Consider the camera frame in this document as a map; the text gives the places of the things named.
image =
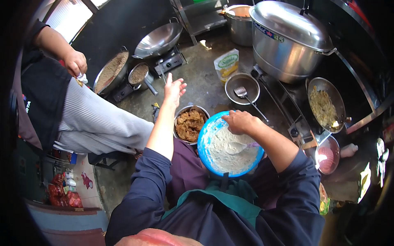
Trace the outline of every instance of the blue plastic bowl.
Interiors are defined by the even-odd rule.
[[[211,138],[216,134],[217,131],[219,131],[223,127],[229,126],[227,122],[221,119],[223,115],[228,115],[228,114],[229,111],[223,111],[209,118],[205,122],[203,128],[201,129],[197,141],[197,150],[201,161],[206,166],[206,168],[208,168],[208,170],[221,177],[223,177],[223,173],[217,172],[212,168],[212,166],[215,166],[215,162],[212,160],[209,150],[209,145],[211,144]],[[264,155],[264,150],[262,147],[260,147],[258,149],[255,161],[252,164],[250,164],[247,170],[238,174],[234,174],[230,172],[229,178],[242,176],[247,172],[249,172],[250,170],[252,170],[260,162],[263,155]]]

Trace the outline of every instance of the hand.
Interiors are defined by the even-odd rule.
[[[179,106],[179,98],[185,94],[187,86],[183,83],[183,79],[172,81],[172,73],[168,73],[167,83],[164,86],[164,102],[174,104],[175,107]]]
[[[87,71],[85,55],[79,51],[72,49],[64,58],[64,64],[72,77],[76,78],[79,73],[84,74]]]
[[[246,111],[233,111],[230,110],[228,115],[223,115],[222,119],[225,120],[228,124],[228,130],[235,135],[248,134],[248,130],[250,130],[256,120],[259,118],[254,117]]]

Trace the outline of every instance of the pot lid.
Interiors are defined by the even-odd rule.
[[[300,8],[278,1],[262,1],[249,10],[255,22],[279,35],[314,50],[332,50],[333,43],[323,24],[300,12]]]
[[[250,18],[249,9],[252,6],[249,5],[233,5],[230,7],[224,6],[226,14],[230,17],[246,17]]]

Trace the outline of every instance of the black shirt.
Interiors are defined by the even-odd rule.
[[[36,21],[26,39],[22,56],[21,85],[25,110],[41,142],[44,153],[51,150],[62,117],[71,75],[57,60],[45,57],[32,44],[48,26]]]

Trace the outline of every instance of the batter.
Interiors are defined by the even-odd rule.
[[[234,146],[230,144],[231,142],[249,144],[254,140],[248,135],[234,135],[229,132],[227,127],[221,128],[212,138],[209,149],[212,160],[215,162],[212,168],[220,173],[229,172],[234,175],[246,171],[252,165],[256,159],[258,147],[235,150]]]

